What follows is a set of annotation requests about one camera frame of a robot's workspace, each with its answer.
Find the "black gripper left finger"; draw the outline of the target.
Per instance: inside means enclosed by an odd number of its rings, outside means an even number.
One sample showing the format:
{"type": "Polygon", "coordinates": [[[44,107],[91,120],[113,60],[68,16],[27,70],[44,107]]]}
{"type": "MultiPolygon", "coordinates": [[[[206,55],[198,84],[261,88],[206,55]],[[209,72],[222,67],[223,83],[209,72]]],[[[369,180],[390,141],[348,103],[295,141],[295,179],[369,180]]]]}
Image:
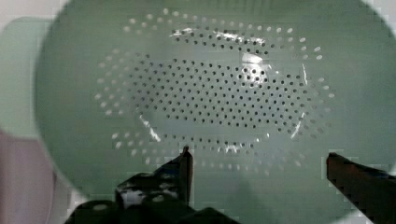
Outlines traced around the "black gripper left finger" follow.
{"type": "Polygon", "coordinates": [[[184,204],[190,202],[193,174],[190,147],[153,172],[139,173],[117,185],[116,202],[122,208],[142,204],[158,197],[170,197],[184,204]]]}

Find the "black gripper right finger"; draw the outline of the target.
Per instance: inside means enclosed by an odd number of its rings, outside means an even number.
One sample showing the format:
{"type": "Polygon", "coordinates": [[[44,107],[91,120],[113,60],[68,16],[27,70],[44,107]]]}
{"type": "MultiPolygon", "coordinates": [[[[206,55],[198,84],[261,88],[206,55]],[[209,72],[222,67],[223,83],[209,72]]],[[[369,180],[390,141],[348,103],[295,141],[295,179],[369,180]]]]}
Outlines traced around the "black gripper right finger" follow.
{"type": "Polygon", "coordinates": [[[396,223],[394,175],[333,152],[326,159],[326,177],[374,224],[396,223]]]}

